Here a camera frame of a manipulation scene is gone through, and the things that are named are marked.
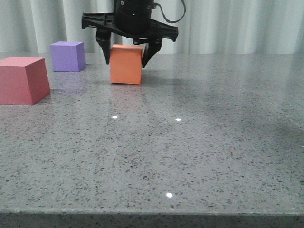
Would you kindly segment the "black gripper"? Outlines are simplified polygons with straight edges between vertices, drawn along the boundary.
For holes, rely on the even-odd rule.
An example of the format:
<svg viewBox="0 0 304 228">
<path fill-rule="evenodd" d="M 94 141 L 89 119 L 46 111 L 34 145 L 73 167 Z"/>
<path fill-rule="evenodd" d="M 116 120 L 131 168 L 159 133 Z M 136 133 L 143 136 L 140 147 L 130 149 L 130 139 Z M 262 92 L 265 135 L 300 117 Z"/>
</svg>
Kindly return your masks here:
<svg viewBox="0 0 304 228">
<path fill-rule="evenodd" d="M 96 29 L 96 41 L 110 63 L 111 35 L 133 39 L 135 44 L 146 43 L 142 68 L 162 48 L 162 39 L 176 41 L 178 28 L 151 18 L 156 7 L 153 0 L 116 0 L 110 13 L 83 13 L 82 29 Z"/>
</svg>

